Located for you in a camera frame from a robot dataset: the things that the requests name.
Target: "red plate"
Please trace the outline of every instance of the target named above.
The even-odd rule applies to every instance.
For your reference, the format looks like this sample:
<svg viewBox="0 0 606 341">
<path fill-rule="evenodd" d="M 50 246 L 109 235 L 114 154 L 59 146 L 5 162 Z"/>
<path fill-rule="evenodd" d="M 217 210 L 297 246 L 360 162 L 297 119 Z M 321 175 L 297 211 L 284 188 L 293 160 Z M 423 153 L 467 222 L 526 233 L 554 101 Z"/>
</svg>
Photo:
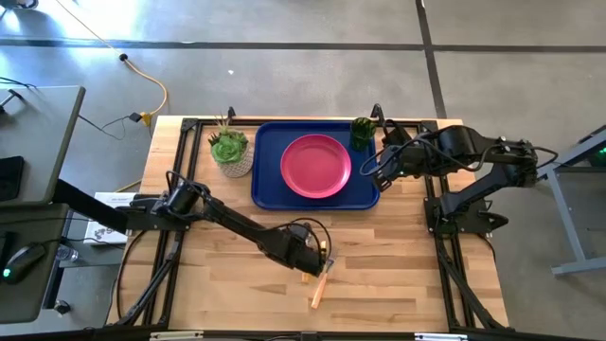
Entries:
<svg viewBox="0 0 606 341">
<path fill-rule="evenodd" d="M 332 137 L 305 135 L 291 143 L 280 161 L 282 178 L 296 193 L 313 199 L 335 194 L 348 182 L 348 151 Z"/>
</svg>

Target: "wooden table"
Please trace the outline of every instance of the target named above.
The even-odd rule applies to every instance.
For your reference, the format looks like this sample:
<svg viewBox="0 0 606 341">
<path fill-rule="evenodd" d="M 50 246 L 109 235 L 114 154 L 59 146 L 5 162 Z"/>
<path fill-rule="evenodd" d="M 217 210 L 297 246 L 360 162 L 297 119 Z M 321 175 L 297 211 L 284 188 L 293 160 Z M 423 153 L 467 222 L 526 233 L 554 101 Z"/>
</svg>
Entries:
<svg viewBox="0 0 606 341">
<path fill-rule="evenodd" d="M 173 165 L 182 119 L 158 118 L 141 193 L 167 189 L 165 171 Z M 462 123 L 458 119 L 437 122 L 440 128 Z M 238 129 L 254 142 L 257 127 Z M 320 220 L 330 231 L 338 258 L 320 307 L 312 310 L 315 278 L 305 284 L 300 272 L 266 259 L 244 238 L 216 224 L 196 223 L 185 238 L 169 325 L 172 330 L 447 331 L 436 249 L 426 231 L 422 209 L 426 192 L 421 179 L 398 179 L 382 193 L 379 203 L 366 211 L 267 211 L 251 199 L 250 173 L 239 179 L 221 173 L 206 142 L 212 132 L 216 129 L 204 127 L 195 180 L 207 184 L 213 196 L 226 205 L 261 224 L 274 225 L 303 216 Z M 382 137 L 378 130 L 378 149 Z M 473 180 L 473 174 L 465 171 L 449 176 L 451 190 L 464 188 Z M 131 307 L 150 280 L 158 235 L 151 232 L 144 236 L 126 264 L 119 288 L 122 312 Z M 323 234 L 318 232 L 318 236 L 322 239 Z M 477 236 L 462 235 L 460 239 L 468 282 L 494 318 L 507 325 L 490 249 Z M 159 297 L 157 312 L 163 287 Z M 462 321 L 456 289 L 454 297 Z M 116 308 L 112 307 L 108 322 L 115 320 Z"/>
</svg>

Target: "paper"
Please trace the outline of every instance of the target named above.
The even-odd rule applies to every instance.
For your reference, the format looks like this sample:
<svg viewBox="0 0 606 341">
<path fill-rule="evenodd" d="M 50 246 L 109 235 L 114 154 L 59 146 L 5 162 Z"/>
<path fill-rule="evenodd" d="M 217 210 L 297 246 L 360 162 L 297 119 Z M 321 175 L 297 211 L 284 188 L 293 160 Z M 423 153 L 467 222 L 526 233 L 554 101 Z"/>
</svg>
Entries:
<svg viewBox="0 0 606 341">
<path fill-rule="evenodd" d="M 111 207 L 128 206 L 136 193 L 95 193 L 95 199 Z M 126 243 L 127 237 L 111 228 L 105 227 L 97 222 L 88 222 L 86 227 L 86 238 L 94 238 L 97 241 L 109 243 Z M 92 240 L 84 240 L 87 244 L 99 244 Z"/>
</svg>

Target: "blue tray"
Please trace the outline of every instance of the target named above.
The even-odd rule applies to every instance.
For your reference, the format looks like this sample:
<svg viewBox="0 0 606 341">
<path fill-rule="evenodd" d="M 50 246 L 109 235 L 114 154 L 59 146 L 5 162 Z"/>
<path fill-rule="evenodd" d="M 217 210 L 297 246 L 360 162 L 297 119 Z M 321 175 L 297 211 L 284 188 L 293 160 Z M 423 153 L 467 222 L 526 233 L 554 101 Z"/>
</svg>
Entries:
<svg viewBox="0 0 606 341">
<path fill-rule="evenodd" d="M 369 209 L 379 201 L 372 179 L 360 175 L 362 163 L 375 153 L 375 141 L 356 152 L 349 146 L 349 124 L 342 121 L 269 122 L 258 128 L 255 137 L 252 196 L 257 206 L 272 210 Z M 339 141 L 349 153 L 351 176 L 336 194 L 309 199 L 290 189 L 280 172 L 280 159 L 286 147 L 308 134 L 322 134 Z"/>
</svg>

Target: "concrete floor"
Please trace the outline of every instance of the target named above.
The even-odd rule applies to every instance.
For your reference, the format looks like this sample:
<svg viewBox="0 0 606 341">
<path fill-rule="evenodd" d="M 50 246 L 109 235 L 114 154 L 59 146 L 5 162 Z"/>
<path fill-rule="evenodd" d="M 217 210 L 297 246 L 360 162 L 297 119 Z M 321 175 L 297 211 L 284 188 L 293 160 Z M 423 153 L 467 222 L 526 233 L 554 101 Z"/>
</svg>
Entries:
<svg viewBox="0 0 606 341">
<path fill-rule="evenodd" d="M 420 44 L 414 0 L 186 0 L 63 2 L 106 39 L 176 42 Z M 599 0 L 425 0 L 434 44 L 605 45 Z M 92 39 L 54 1 L 9 11 L 0 38 Z M 130 59 L 170 91 L 163 115 L 436 117 L 422 51 L 129 49 Z M 606 62 L 599 53 L 437 52 L 448 117 L 483 135 L 527 138 L 558 152 L 604 124 Z M 81 114 L 102 124 L 149 111 L 159 89 L 104 48 L 3 46 L 0 75 L 38 85 L 82 85 Z M 150 137 L 127 122 L 123 141 L 79 121 L 62 177 L 93 193 L 140 178 Z M 76 172 L 86 168 L 87 172 Z M 606 338 L 606 271 L 553 278 L 572 252 L 546 184 L 506 189 L 494 212 L 510 218 L 494 234 L 510 324 L 524 332 Z M 72 233 L 83 234 L 76 225 Z M 116 269 L 66 271 L 63 318 L 0 326 L 1 334 L 103 324 Z"/>
</svg>

